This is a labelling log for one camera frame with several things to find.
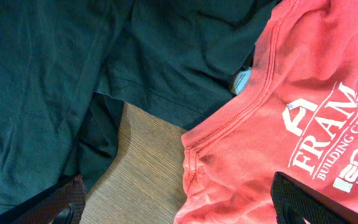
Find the red shirt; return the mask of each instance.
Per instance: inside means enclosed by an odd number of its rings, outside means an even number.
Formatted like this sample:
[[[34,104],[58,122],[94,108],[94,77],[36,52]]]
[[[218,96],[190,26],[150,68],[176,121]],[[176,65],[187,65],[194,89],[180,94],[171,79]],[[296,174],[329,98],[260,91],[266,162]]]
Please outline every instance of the red shirt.
[[[175,223],[275,223],[276,171],[358,212],[358,1],[283,0],[247,88],[182,140]]]

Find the clothing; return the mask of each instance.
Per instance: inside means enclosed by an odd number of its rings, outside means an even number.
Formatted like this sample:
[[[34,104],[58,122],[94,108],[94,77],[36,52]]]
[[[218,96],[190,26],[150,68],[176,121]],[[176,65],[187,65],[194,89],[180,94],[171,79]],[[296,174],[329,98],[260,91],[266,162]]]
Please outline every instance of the clothing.
[[[100,175],[108,167],[106,160],[111,163],[117,142],[109,141],[107,152],[71,149],[100,80],[102,61],[114,50],[132,4],[0,1],[0,213],[60,177],[78,170]],[[116,125],[122,102],[117,106]],[[89,189],[95,178],[84,176],[84,182]]]
[[[247,88],[182,141],[175,223],[275,223],[276,171],[358,212],[358,1],[281,2]]]
[[[97,92],[194,128],[234,97],[233,75],[277,2],[136,1]]]

